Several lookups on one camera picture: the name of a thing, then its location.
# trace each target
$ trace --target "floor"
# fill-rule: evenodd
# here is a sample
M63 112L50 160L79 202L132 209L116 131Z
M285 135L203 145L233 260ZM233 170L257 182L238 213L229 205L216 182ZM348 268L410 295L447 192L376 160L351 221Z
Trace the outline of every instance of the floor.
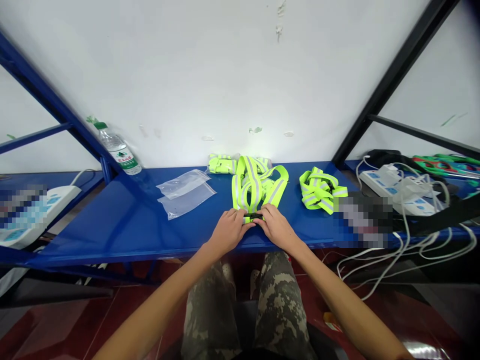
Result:
M355 249L336 249L325 263L331 263ZM328 249L316 250L323 259ZM250 271L260 269L262 254L241 254L232 259L237 286L237 297L246 300L250 293ZM136 276L149 271L148 261L133 264ZM121 264L109 265L110 270L123 271ZM164 281L181 265L158 261L152 278ZM349 359L363 359L345 335L334 325L327 324L328 307L302 268L292 261L292 267L301 290L307 320L327 336L337 341ZM150 286L113 284L112 298L82 300L62 304L35 306L0 339L2 360L89 360L120 324L152 294ZM370 289L360 288L363 296ZM429 305L391 288L379 287L366 304L389 326L417 359L456 359L462 343L457 334ZM158 340L146 359L175 358L185 320L185 302L173 318L166 334Z

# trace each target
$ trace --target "green bottle cap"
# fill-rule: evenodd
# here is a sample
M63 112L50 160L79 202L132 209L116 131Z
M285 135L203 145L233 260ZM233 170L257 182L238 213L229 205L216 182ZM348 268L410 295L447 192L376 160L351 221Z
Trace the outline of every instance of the green bottle cap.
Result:
M106 129L108 128L107 124L104 123L104 122L97 122L95 124L93 124L98 130L101 130L101 129Z

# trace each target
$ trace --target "blue shelf surface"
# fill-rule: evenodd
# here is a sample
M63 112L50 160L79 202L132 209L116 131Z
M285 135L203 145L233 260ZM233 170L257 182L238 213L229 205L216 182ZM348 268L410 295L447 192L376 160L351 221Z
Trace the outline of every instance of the blue shelf surface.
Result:
M346 168L350 171L352 171L355 174L355 170L360 163L360 160L347 160L345 161ZM358 172L361 173L362 171L367 171L367 170L374 170L370 166L366 165L363 163L360 165L360 168L358 169ZM412 172L405 172L406 176L414 175ZM446 179L450 184L458 186L459 190L457 195L460 198L466 197L469 192L473 191L472 187L465 181L465 180L458 180L458 179L453 179L451 177ZM478 237L480 236L480 226L471 226L470 227L473 231L473 233ZM469 240L470 236L468 232L462 228L462 227L452 227L452 240ZM400 232L399 235L401 236L402 239L406 239L407 235L404 232ZM446 240L449 236L448 230L442 230L440 231L440 235L438 236L438 240ZM424 237L412 237L411 242L412 243L418 243L420 240L424 239Z
M75 172L40 172L24 174L3 174L0 178L0 187L26 188L27 185L45 185L47 190L70 185L79 171ZM95 189L104 180L101 171L86 171L76 181L75 186L82 191L68 206L50 223L51 228L65 214L72 210L83 198Z
M299 177L316 166L335 176L350 191L358 189L329 161L285 163L289 183L279 210L311 248L339 246L342 229L335 216L308 210L301 202ZM195 167L144 169L139 175L117 176L85 209L30 262L68 266L185 257L194 254L211 236L220 216L232 207L232 176L210 174L217 192L194 210L173 220L157 201L155 186ZM348 242L342 247L356 247ZM250 229L236 252L277 251L257 226Z

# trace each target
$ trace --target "person's leg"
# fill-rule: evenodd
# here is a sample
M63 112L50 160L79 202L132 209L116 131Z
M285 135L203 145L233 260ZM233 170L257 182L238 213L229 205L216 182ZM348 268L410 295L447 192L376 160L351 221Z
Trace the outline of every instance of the person's leg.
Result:
M181 345L183 359L229 360L241 352L232 291L220 262L190 290Z
M265 255L253 346L293 360L317 358L310 345L300 288L283 251Z

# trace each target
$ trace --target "power strip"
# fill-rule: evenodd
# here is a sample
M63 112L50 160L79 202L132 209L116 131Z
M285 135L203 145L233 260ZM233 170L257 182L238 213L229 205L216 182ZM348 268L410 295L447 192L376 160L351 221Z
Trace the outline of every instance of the power strip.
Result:
M435 213L433 205L422 198L431 193L428 185L414 176L406 176L402 180L398 169L393 165L384 165L379 170L362 171L359 177L378 196L392 198L393 208L400 214L402 213L400 191L403 191L403 207L406 215L430 216Z
M43 234L47 226L81 192L82 189L77 186L60 186L48 190L43 199L11 219L12 226L17 228L0 229L0 246L13 249L27 247Z

